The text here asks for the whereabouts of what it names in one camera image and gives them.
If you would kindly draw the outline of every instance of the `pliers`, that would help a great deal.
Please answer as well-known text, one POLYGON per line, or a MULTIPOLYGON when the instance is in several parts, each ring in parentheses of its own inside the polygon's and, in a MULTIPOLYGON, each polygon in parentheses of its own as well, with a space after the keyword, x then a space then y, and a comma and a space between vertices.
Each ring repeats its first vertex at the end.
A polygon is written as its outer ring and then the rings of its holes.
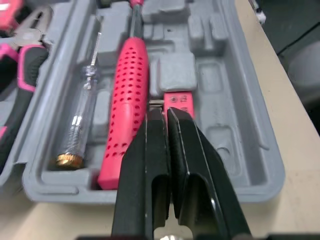
MULTIPOLYGON (((155 229, 165 226, 171 200, 178 224, 189 227, 194 240, 258 240, 218 152, 192 116, 175 107, 164 114, 159 107, 150 110, 123 156, 111 236, 77 240, 153 240, 155 229)), ((320 235, 263 239, 319 240, 320 235)))
POLYGON ((4 126, 0 126, 0 172, 35 92, 39 68, 48 58, 49 52, 42 39, 52 16, 49 6, 37 8, 15 30, 12 42, 0 45, 0 89, 9 85, 16 74, 18 86, 12 111, 4 126))

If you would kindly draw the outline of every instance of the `screwdriver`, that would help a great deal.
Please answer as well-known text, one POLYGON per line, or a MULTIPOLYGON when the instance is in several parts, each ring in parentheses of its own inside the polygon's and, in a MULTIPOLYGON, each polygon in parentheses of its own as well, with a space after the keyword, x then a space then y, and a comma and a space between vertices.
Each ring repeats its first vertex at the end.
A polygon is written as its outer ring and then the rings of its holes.
POLYGON ((76 102, 75 113, 66 132, 61 153, 56 165, 65 169, 80 169, 84 165, 84 156, 90 125, 97 99, 97 55, 101 32, 98 33, 91 64, 84 67, 85 82, 76 102))
POLYGON ((131 0, 132 19, 115 69, 108 138, 98 184, 118 188, 122 158, 145 117, 148 100, 148 53, 143 36, 143 0, 131 0))

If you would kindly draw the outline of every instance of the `table surface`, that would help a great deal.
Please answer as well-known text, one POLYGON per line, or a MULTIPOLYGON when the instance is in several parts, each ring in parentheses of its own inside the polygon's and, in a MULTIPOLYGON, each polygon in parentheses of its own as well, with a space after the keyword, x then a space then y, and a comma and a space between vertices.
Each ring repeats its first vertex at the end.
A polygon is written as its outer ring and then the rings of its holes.
MULTIPOLYGON (((320 229, 320 138, 247 0, 236 0, 238 16, 258 76, 286 179, 278 197, 242 209, 254 236, 320 229)), ((0 206, 0 239, 72 240, 79 235, 108 235, 113 206, 32 203, 23 193, 0 206)), ((164 233, 190 236, 170 217, 164 233)))

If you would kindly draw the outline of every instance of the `pliers jaw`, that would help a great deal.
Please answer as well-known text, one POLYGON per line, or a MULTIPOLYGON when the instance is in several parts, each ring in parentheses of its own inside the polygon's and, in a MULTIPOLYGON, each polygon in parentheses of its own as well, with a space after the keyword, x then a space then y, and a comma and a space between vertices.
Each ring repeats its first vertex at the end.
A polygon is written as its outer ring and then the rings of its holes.
POLYGON ((169 108, 147 113, 123 157, 112 237, 153 239, 164 227, 172 193, 175 217, 196 239, 250 235, 235 191, 217 151, 192 117, 169 108))
POLYGON ((14 31, 10 46, 17 50, 28 45, 42 45, 42 39, 49 28, 52 17, 53 10, 50 6, 35 9, 14 31))

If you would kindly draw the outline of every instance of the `gray plastic tray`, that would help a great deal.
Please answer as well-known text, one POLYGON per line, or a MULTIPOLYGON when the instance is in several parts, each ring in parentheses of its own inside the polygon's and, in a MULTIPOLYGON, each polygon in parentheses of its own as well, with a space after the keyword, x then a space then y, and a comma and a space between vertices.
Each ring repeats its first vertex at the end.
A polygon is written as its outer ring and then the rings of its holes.
MULTIPOLYGON (((3 190, 19 188, 39 202, 114 204, 97 176, 105 151, 114 72, 128 37, 130 5, 97 9, 93 0, 52 5, 49 59, 5 170, 3 190), (89 63, 103 16, 100 80, 85 168, 55 167, 73 97, 89 63)), ((285 172, 234 0, 146 0, 142 9, 150 66, 150 99, 192 91, 195 120, 221 155, 240 202, 263 202, 282 188, 285 172)))

